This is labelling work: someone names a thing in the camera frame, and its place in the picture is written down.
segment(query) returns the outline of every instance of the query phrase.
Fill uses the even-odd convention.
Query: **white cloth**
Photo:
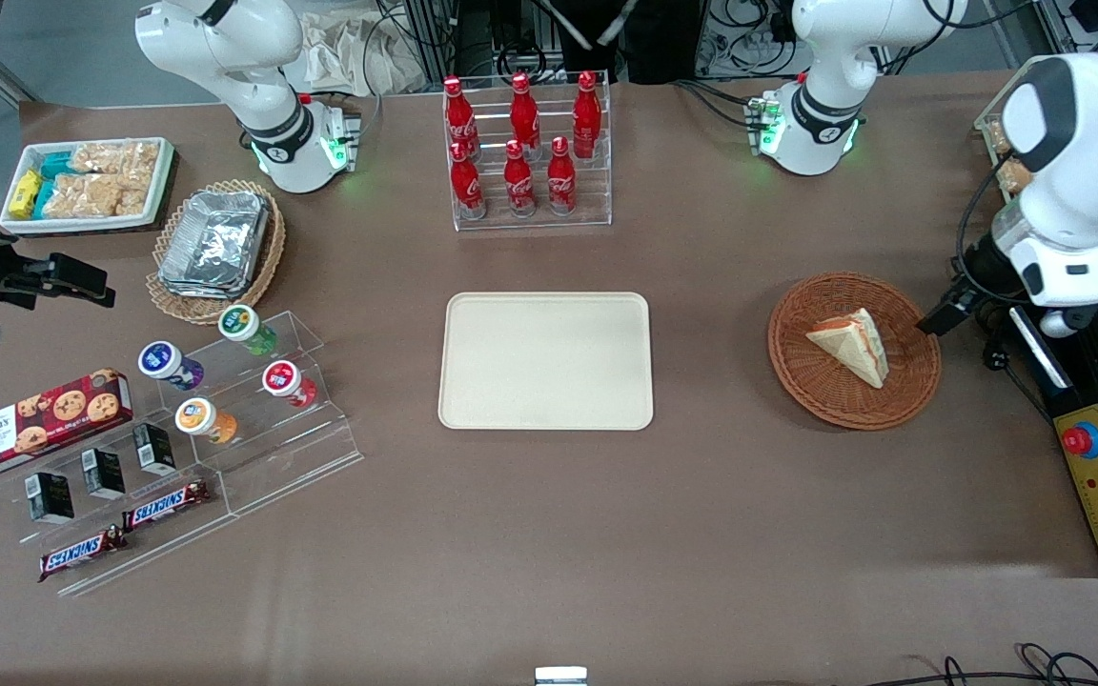
[[[380,95],[391,95],[426,86],[423,65],[413,52],[414,42],[402,33],[396,22],[408,29],[404,14],[386,19],[372,9],[347,8],[300,14],[307,58],[306,81],[313,90],[347,90],[355,95],[373,95],[372,88]],[[363,55],[363,43],[372,26],[374,35]],[[367,59],[366,78],[363,56]]]

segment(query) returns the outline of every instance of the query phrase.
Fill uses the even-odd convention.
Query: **aluminum foil container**
[[[269,204],[255,192],[200,191],[171,232],[160,282],[177,295],[231,300],[253,282],[269,221]]]

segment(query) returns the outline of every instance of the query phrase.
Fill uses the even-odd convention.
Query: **cookie image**
[[[19,416],[22,417],[36,416],[36,412],[40,409],[38,405],[40,395],[34,395],[32,398],[19,401],[16,403],[16,412],[19,413]]]
[[[83,413],[87,404],[88,398],[82,391],[67,391],[57,396],[54,403],[54,416],[63,421],[70,421]]]
[[[92,387],[104,386],[104,383],[109,383],[110,381],[116,378],[117,373],[114,370],[111,369],[96,370],[94,372],[91,373],[91,386]]]
[[[40,426],[30,426],[16,436],[16,452],[35,451],[46,443],[45,430]]]
[[[116,395],[97,395],[96,398],[91,398],[91,402],[88,403],[88,418],[92,421],[110,420],[110,418],[117,416],[119,407],[121,405],[117,403]]]

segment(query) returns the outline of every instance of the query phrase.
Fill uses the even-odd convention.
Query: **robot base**
[[[344,142],[348,134],[340,123],[341,110],[327,108],[323,103],[311,103],[305,106],[313,117],[313,132],[288,160],[279,162],[266,159],[257,145],[253,147],[253,151],[257,153],[261,170],[270,175],[280,190],[287,192],[316,191],[332,181],[333,177],[352,166],[349,161],[351,149],[355,147]],[[332,122],[338,122],[338,126],[332,126]]]
[[[844,132],[839,126],[820,131],[821,139],[832,132],[828,143],[818,143],[810,131],[807,131],[792,108],[791,101],[800,88],[798,82],[785,83],[778,90],[766,90],[765,99],[781,104],[778,121],[774,126],[762,132],[760,136],[760,153],[772,157],[782,169],[800,176],[818,176],[836,168],[841,156],[853,145],[853,126],[847,126]]]

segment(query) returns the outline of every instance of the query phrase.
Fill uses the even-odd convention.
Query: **walkers cookie box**
[[[126,378],[103,369],[0,409],[0,472],[134,417]]]

